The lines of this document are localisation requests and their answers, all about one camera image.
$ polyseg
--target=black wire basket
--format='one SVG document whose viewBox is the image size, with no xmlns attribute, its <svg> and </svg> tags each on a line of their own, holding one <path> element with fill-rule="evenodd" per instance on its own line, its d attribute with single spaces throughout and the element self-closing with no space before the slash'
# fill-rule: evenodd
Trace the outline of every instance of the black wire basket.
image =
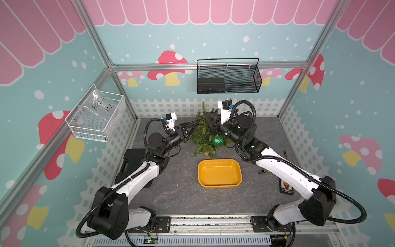
<svg viewBox="0 0 395 247">
<path fill-rule="evenodd" d="M 259 92 L 262 78 L 259 58 L 198 59 L 197 93 L 230 94 Z"/>
</svg>

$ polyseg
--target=gray tabletop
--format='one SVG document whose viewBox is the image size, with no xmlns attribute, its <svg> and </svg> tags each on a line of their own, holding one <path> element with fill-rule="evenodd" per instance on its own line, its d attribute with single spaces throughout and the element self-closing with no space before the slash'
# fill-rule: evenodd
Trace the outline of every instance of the gray tabletop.
<svg viewBox="0 0 395 247">
<path fill-rule="evenodd" d="M 133 148 L 143 148 L 144 128 L 149 119 L 142 118 Z M 176 124 L 194 118 L 178 118 Z M 286 134 L 276 117 L 258 117 L 255 137 L 283 156 L 286 150 L 291 162 L 298 165 Z M 159 122 L 152 122 L 147 136 L 159 132 L 166 136 Z M 133 198 L 130 208 L 145 206 L 160 215 L 168 214 L 259 214 L 268 213 L 276 204 L 286 204 L 300 198 L 279 192 L 279 181 L 272 173 L 259 174 L 261 168 L 241 161 L 234 149 L 219 149 L 217 158 L 231 158 L 239 162 L 242 183 L 231 189 L 204 189 L 198 181 L 198 165 L 203 155 L 191 157 L 196 150 L 192 142 L 182 143 L 181 152 L 170 158 L 167 168 L 153 180 L 150 188 L 143 188 Z"/>
</svg>

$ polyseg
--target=fence illustration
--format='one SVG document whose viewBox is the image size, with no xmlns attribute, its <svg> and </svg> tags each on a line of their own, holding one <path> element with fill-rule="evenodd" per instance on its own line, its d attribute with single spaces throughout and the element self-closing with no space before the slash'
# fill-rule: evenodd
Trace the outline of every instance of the fence illustration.
<svg viewBox="0 0 395 247">
<path fill-rule="evenodd" d="M 102 186 L 111 186 L 113 176 L 117 173 L 117 164 L 119 159 L 123 157 L 123 149 L 127 144 L 128 134 L 133 127 L 132 115 L 126 110 L 115 128 L 111 139 L 106 143 L 106 148 L 102 149 L 102 157 L 97 159 L 97 168 L 92 169 L 93 177 L 87 180 L 87 189 L 81 192 L 81 203 L 74 206 L 75 215 L 73 219 L 66 221 L 68 230 L 66 234 L 58 238 L 60 247 L 64 246 L 80 246 L 81 238 L 75 236 L 75 229 L 80 220 L 89 212 L 95 193 Z"/>
<path fill-rule="evenodd" d="M 304 124 L 301 124 L 301 117 L 297 117 L 297 111 L 294 111 L 295 105 L 290 105 L 281 119 L 285 133 L 290 140 L 293 151 L 301 167 L 317 176 L 323 177 L 328 175 L 329 167 L 324 166 L 322 161 L 324 157 L 318 155 L 318 147 L 313 146 L 313 139 L 309 139 L 308 131 L 304 130 Z M 351 204 L 342 197 L 336 197 L 337 204 L 332 210 L 332 217 L 340 219 L 351 219 L 349 211 Z M 361 233 L 358 224 L 341 224 L 336 223 L 347 246 L 364 246 L 368 247 L 370 237 Z"/>
<path fill-rule="evenodd" d="M 166 114 L 171 112 L 175 112 L 179 117 L 190 117 L 195 116 L 198 110 L 201 110 L 202 101 L 205 101 L 207 110 L 209 110 L 211 108 L 217 108 L 217 102 L 219 100 L 221 99 L 205 100 L 203 98 L 202 100 L 197 100 L 195 98 L 193 101 L 190 101 L 189 99 L 186 99 L 185 101 L 182 101 L 181 99 L 178 99 L 178 101 L 174 101 L 173 99 L 170 99 L 170 101 L 165 101 L 164 99 L 162 99 L 162 101 L 158 101 L 155 99 L 153 102 L 149 100 L 143 102 L 139 99 L 137 102 L 130 100 L 130 103 L 132 104 L 136 114 L 141 117 L 164 117 Z M 233 104 L 237 101 L 237 99 L 232 99 Z M 273 99 L 272 101 L 269 101 L 269 99 L 264 101 L 261 101 L 261 99 L 257 99 L 256 101 L 250 99 L 249 101 L 254 105 L 257 116 L 267 117 L 277 116 L 284 104 L 284 99 L 280 101 L 277 101 L 277 99 Z M 240 105 L 239 109 L 241 109 L 241 112 L 249 111 L 249 107 L 247 105 Z"/>
</svg>

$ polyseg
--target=plastic basin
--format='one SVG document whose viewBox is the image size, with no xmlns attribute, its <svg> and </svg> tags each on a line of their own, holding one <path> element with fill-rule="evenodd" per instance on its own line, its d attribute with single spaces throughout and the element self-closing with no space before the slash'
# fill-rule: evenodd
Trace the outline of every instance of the plastic basin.
<svg viewBox="0 0 395 247">
<path fill-rule="evenodd" d="M 203 160 L 198 166 L 199 183 L 205 189 L 235 188 L 241 184 L 241 170 L 232 159 Z"/>
</svg>

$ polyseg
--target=green bauble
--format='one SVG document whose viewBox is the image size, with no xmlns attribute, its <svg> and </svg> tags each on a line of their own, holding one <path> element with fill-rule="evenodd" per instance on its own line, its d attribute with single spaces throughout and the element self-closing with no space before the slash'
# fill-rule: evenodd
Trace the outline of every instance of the green bauble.
<svg viewBox="0 0 395 247">
<path fill-rule="evenodd" d="M 217 134 L 216 136 L 213 136 L 213 139 L 211 140 L 211 143 L 214 146 L 219 147 L 219 146 L 224 144 L 224 137 Z"/>
</svg>

